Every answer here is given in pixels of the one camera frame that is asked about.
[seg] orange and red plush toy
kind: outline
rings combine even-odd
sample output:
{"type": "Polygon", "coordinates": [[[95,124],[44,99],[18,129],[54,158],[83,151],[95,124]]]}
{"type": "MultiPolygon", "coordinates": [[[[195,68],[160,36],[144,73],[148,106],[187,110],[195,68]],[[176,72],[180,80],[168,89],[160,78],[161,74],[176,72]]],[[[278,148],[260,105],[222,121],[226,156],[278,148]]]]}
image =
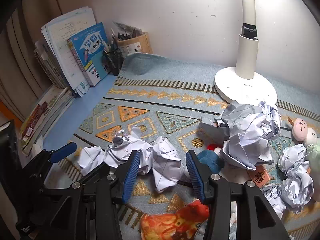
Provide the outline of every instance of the orange and red plush toy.
{"type": "Polygon", "coordinates": [[[209,208],[195,200],[176,213],[144,214],[141,217],[142,240],[193,239],[200,224],[209,216],[209,208]]]}

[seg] pink plush ball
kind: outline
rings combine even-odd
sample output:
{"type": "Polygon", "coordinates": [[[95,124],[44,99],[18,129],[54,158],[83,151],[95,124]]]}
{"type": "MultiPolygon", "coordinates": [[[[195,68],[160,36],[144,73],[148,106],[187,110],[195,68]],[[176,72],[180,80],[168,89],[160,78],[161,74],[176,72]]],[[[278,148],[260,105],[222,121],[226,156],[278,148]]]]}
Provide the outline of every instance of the pink plush ball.
{"type": "Polygon", "coordinates": [[[307,133],[308,133],[307,123],[303,119],[297,118],[294,121],[294,125],[292,128],[293,137],[297,141],[302,142],[307,138],[307,133]]]}

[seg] orange eraser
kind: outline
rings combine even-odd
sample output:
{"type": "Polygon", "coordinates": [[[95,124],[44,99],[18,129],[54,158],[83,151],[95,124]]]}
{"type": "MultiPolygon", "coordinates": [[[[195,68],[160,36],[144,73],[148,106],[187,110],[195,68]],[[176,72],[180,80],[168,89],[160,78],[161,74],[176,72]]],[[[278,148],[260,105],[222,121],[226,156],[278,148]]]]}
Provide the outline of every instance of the orange eraser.
{"type": "Polygon", "coordinates": [[[269,173],[263,165],[256,166],[255,171],[247,171],[247,172],[250,178],[252,179],[252,181],[254,181],[258,187],[262,187],[270,180],[269,173]]]}

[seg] lamp base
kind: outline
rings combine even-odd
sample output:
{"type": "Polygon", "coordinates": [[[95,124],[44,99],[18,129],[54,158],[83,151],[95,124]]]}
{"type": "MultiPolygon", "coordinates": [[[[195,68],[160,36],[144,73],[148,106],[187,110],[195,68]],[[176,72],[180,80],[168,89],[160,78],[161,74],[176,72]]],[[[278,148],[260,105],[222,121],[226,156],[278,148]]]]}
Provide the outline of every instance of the lamp base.
{"type": "Polygon", "coordinates": [[[239,104],[257,106],[260,101],[275,105],[277,93],[273,85],[263,76],[254,73],[252,79],[239,77],[235,67],[219,70],[214,77],[214,87],[228,103],[236,100],[239,104]]]}

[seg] blue book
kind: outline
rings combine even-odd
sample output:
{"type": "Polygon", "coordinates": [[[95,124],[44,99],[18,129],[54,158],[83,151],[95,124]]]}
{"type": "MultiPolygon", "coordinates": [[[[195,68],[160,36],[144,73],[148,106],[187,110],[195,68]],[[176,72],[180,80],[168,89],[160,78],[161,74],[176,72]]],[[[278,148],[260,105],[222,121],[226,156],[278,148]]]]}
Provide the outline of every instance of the blue book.
{"type": "Polygon", "coordinates": [[[101,57],[108,42],[102,23],[91,26],[68,39],[68,45],[85,78],[91,86],[103,79],[107,72],[101,65],[94,65],[92,58],[101,57]]]}

